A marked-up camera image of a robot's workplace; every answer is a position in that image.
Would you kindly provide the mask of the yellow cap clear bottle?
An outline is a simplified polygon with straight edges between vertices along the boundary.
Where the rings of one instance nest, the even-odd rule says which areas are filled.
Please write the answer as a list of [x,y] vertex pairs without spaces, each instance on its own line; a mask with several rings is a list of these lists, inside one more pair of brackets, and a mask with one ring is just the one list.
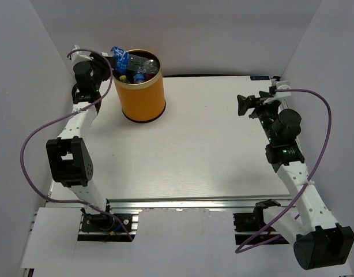
[[125,84],[129,84],[129,81],[125,75],[119,76],[119,81]]

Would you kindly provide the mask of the blue label plastic bottle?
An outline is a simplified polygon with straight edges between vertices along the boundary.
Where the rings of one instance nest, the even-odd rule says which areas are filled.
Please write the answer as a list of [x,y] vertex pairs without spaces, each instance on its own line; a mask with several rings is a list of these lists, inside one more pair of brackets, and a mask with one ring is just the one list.
[[144,73],[137,72],[133,76],[134,84],[142,84],[146,81],[146,77]]

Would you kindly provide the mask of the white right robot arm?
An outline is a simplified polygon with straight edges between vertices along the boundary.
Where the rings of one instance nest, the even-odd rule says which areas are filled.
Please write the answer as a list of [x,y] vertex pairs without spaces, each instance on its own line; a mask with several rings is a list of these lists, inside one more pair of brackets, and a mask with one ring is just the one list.
[[282,207],[276,200],[256,203],[253,224],[258,231],[243,241],[236,253],[252,249],[249,244],[264,231],[274,229],[292,245],[295,258],[304,270],[345,264],[354,232],[342,226],[323,202],[296,141],[301,132],[300,114],[290,108],[280,109],[281,101],[292,89],[275,89],[259,96],[238,95],[238,114],[248,110],[251,119],[259,119],[269,141],[265,148],[268,163],[287,188],[291,202]]

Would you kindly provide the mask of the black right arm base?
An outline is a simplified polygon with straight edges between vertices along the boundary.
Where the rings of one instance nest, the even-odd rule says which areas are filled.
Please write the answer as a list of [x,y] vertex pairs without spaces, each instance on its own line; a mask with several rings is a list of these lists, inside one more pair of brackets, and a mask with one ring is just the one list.
[[[276,200],[265,200],[255,204],[253,212],[239,212],[234,214],[234,226],[235,226],[235,242],[239,246],[242,242],[248,239],[252,234],[258,231],[265,225],[263,221],[263,210],[269,207],[280,207],[281,204]],[[254,238],[248,243],[248,245],[255,245],[260,242],[264,242],[268,239],[275,238],[274,228],[270,227],[262,232],[259,236]],[[271,245],[285,245],[289,244],[281,235],[268,244]]]

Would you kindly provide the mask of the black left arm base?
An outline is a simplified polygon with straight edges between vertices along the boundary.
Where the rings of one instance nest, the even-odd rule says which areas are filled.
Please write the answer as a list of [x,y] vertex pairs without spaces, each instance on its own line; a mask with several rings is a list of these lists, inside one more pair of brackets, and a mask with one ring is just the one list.
[[116,209],[120,213],[114,215],[122,222],[130,237],[121,224],[104,214],[90,214],[81,208],[81,221],[77,236],[80,242],[131,242],[138,228],[138,216],[141,210]]

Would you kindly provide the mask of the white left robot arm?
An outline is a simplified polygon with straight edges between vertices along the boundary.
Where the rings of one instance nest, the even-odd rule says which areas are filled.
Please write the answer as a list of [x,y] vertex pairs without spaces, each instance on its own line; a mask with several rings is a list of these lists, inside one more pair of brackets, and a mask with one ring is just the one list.
[[74,115],[56,139],[47,141],[50,170],[53,180],[71,190],[78,200],[102,210],[94,222],[101,230],[109,230],[114,225],[114,215],[106,211],[108,201],[92,179],[94,166],[85,139],[100,111],[101,84],[112,81],[115,59],[106,53],[86,56],[78,51],[71,60],[76,80],[71,92]]

